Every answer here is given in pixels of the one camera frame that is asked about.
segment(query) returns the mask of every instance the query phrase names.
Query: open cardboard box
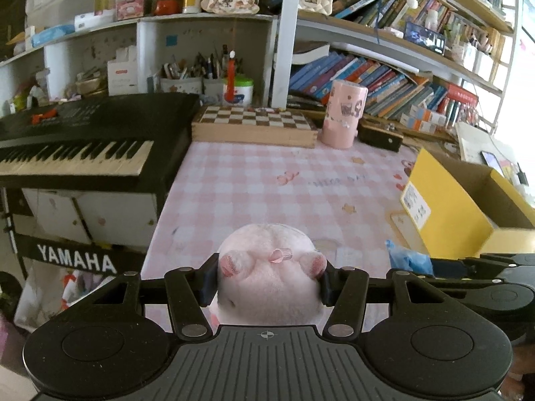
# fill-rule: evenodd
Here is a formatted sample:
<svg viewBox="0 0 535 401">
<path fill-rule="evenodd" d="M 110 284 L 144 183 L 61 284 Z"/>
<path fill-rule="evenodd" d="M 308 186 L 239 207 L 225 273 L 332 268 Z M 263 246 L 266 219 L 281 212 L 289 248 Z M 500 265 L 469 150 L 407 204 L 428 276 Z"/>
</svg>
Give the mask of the open cardboard box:
<svg viewBox="0 0 535 401">
<path fill-rule="evenodd" d="M 535 253 L 535 210 L 490 167 L 422 149 L 401 204 L 432 258 Z"/>
</svg>

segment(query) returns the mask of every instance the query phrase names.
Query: white pom-pom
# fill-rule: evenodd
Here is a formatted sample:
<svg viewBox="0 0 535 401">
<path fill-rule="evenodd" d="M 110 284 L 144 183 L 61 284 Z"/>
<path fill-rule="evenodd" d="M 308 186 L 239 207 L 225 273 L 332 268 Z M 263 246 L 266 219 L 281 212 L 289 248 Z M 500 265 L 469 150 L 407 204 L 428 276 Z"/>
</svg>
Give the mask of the white pom-pom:
<svg viewBox="0 0 535 401">
<path fill-rule="evenodd" d="M 416 9 L 418 7 L 418 0 L 407 0 L 407 6 L 409 9 Z"/>
</svg>

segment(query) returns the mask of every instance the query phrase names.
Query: pink plush toy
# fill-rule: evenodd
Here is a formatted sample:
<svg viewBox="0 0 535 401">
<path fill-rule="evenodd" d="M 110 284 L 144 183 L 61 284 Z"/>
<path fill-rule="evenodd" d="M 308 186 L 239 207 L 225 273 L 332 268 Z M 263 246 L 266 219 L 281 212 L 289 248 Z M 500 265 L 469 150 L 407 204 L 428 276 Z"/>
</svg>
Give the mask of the pink plush toy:
<svg viewBox="0 0 535 401">
<path fill-rule="evenodd" d="M 286 225 L 247 225 L 219 252 L 212 324 L 317 324 L 324 315 L 319 278 L 327 259 L 303 232 Z"/>
</svg>

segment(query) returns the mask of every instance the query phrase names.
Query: phone screen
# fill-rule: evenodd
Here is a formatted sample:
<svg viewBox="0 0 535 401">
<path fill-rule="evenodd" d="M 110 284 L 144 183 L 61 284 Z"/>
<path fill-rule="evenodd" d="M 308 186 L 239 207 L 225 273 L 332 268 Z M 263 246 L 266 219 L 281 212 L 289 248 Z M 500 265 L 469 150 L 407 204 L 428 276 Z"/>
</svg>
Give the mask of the phone screen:
<svg viewBox="0 0 535 401">
<path fill-rule="evenodd" d="M 496 158 L 496 155 L 491 152 L 481 151 L 481 156 L 483 157 L 483 160 L 485 161 L 487 166 L 492 167 L 500 175 L 505 177 L 504 171 L 501 169 L 500 163 L 498 162 L 498 158 Z"/>
</svg>

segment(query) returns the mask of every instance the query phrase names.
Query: barcode sticker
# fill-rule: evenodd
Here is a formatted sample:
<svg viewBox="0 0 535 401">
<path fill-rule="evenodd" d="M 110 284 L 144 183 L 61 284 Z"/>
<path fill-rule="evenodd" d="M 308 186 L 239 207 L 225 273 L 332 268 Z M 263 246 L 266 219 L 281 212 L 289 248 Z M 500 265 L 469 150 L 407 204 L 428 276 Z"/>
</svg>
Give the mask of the barcode sticker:
<svg viewBox="0 0 535 401">
<path fill-rule="evenodd" d="M 405 190 L 403 190 L 401 203 L 405 206 L 418 230 L 421 230 L 431 215 L 431 209 L 410 181 L 406 184 Z"/>
</svg>

